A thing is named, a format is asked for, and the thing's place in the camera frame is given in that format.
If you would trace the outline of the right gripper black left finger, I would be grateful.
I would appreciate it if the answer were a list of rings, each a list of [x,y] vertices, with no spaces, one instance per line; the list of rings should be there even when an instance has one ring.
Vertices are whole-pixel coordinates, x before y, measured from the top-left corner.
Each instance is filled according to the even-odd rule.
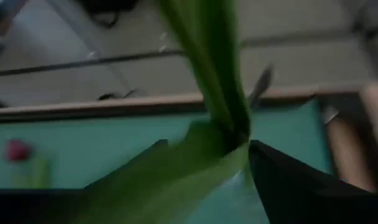
[[[127,224],[136,222],[152,193],[161,139],[82,189],[0,190],[0,224]]]

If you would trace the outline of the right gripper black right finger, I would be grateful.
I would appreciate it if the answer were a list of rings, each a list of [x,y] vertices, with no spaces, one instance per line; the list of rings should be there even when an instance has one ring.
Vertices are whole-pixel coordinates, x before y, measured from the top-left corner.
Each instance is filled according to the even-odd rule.
[[[252,179],[270,224],[378,224],[378,194],[251,141]]]

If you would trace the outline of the dark red tulip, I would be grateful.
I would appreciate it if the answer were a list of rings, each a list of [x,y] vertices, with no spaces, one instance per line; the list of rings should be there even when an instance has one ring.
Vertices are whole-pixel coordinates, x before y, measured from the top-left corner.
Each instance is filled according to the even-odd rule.
[[[8,140],[6,160],[12,164],[12,184],[23,189],[49,189],[50,163],[48,157],[19,139]]]

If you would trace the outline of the wooden table board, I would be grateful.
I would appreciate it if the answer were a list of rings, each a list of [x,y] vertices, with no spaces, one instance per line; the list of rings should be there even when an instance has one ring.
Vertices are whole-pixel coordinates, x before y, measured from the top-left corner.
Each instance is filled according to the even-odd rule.
[[[200,94],[0,108],[0,189],[21,187],[10,145],[50,160],[52,187],[82,188],[160,139],[209,118]],[[262,141],[350,184],[378,192],[378,83],[267,90],[251,111]]]

